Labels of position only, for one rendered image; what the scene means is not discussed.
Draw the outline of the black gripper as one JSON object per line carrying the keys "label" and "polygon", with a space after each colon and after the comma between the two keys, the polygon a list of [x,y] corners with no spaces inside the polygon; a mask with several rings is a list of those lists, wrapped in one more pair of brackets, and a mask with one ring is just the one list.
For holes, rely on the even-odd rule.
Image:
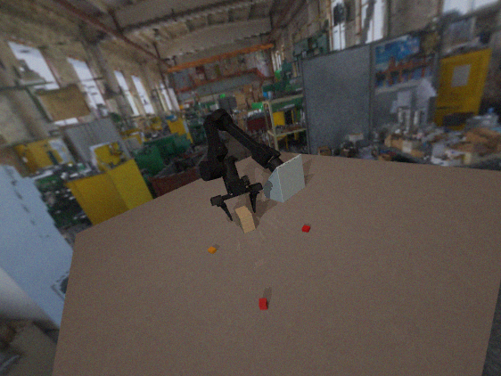
{"label": "black gripper", "polygon": [[[225,186],[226,186],[226,182],[229,182],[229,181],[233,182],[235,179],[238,179],[238,178],[240,178],[238,173],[223,177]],[[218,196],[212,197],[210,199],[211,205],[212,206],[217,205],[217,207],[221,207],[226,212],[226,214],[229,216],[231,221],[233,221],[233,219],[230,215],[230,212],[229,212],[226,204],[224,203],[224,200],[228,200],[228,199],[231,199],[233,197],[236,197],[236,196],[239,196],[239,195],[242,195],[242,194],[249,192],[250,193],[249,194],[250,203],[252,205],[253,212],[256,213],[256,198],[257,198],[257,194],[259,193],[259,191],[263,190],[262,184],[261,183],[251,184],[251,185],[248,185],[248,188],[246,188],[246,189],[247,190],[245,192],[240,192],[237,195],[231,195],[227,191],[227,195],[224,195],[224,196],[218,195]]]}

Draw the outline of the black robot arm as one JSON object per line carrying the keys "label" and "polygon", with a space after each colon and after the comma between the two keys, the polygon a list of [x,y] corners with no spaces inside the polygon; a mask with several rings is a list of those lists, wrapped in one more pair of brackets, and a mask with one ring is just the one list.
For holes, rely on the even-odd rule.
{"label": "black robot arm", "polygon": [[[218,130],[227,131],[227,133],[251,151],[251,157],[256,160],[260,166],[269,168],[272,173],[275,168],[283,164],[282,160],[279,158],[281,156],[279,151],[253,140],[233,122],[231,116],[222,108],[216,109],[208,115],[208,117],[205,118],[203,127],[205,128],[209,144],[209,161],[201,161],[199,164],[201,178],[204,181],[210,181],[238,173],[234,164],[238,159],[233,155],[225,159],[228,149],[226,145],[220,141]],[[241,179],[238,178],[233,182],[226,182],[226,188],[229,194],[232,193],[233,195],[237,195],[240,192],[245,192],[247,190],[246,186],[249,184],[251,184],[249,178],[247,176],[242,176]]]}

